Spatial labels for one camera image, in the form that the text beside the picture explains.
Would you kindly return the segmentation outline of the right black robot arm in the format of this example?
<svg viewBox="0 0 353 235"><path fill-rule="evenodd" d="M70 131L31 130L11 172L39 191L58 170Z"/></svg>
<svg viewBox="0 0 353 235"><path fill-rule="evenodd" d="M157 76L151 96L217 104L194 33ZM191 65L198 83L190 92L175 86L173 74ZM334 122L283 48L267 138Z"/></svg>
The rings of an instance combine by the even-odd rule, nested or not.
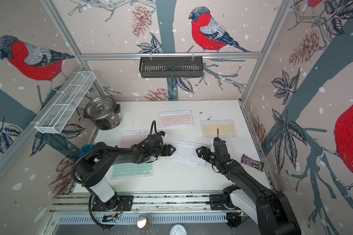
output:
<svg viewBox="0 0 353 235"><path fill-rule="evenodd" d="M197 156L218 169L233 185L227 189L230 202L257 223L262 235L300 235L297 218L282 192L274 192L253 178L243 166L232 159L226 142L215 138L214 150L202 146Z"/></svg>

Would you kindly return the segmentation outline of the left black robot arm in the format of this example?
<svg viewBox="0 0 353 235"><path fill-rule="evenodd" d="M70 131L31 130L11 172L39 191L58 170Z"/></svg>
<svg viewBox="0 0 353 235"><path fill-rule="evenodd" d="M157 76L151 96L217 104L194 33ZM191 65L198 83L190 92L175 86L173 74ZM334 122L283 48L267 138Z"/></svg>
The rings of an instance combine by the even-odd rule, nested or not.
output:
<svg viewBox="0 0 353 235"><path fill-rule="evenodd" d="M166 133L150 134L137 145L130 148L107 146L97 143L82 155L72 167L72 180L85 187L103 203L115 200L116 191L106 179L111 166L119 164L148 164L150 158L169 157L176 151L172 145L165 145Z"/></svg>

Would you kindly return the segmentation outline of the white keyboard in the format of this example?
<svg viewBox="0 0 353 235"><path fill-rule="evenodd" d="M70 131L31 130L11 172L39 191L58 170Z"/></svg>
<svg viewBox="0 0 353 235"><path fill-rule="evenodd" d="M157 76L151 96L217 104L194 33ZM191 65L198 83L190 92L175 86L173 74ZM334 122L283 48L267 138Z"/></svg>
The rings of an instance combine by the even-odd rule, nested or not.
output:
<svg viewBox="0 0 353 235"><path fill-rule="evenodd" d="M171 140L170 145L176 150L167 159L183 164L206 165L206 161L198 157L196 150L202 146L207 147L207 145L180 140Z"/></svg>

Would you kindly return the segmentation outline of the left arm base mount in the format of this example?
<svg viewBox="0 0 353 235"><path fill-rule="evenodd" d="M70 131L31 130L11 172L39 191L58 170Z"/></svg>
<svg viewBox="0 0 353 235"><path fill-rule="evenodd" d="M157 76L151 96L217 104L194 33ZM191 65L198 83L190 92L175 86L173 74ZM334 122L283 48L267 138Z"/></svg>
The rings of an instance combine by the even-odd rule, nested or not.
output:
<svg viewBox="0 0 353 235"><path fill-rule="evenodd" d="M94 212L129 212L133 204L133 195L115 195L111 200L102 202L99 198L93 197L92 211Z"/></svg>

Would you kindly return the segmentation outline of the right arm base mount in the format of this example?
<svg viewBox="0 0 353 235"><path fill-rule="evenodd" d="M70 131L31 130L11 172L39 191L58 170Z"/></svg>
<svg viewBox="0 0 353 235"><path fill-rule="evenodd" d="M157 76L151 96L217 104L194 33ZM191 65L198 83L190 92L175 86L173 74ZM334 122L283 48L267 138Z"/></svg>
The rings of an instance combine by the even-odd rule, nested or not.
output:
<svg viewBox="0 0 353 235"><path fill-rule="evenodd" d="M223 210L240 210L238 207L234 206L230 200L227 193L222 194L210 194L209 195L209 205L212 211L223 211Z"/></svg>

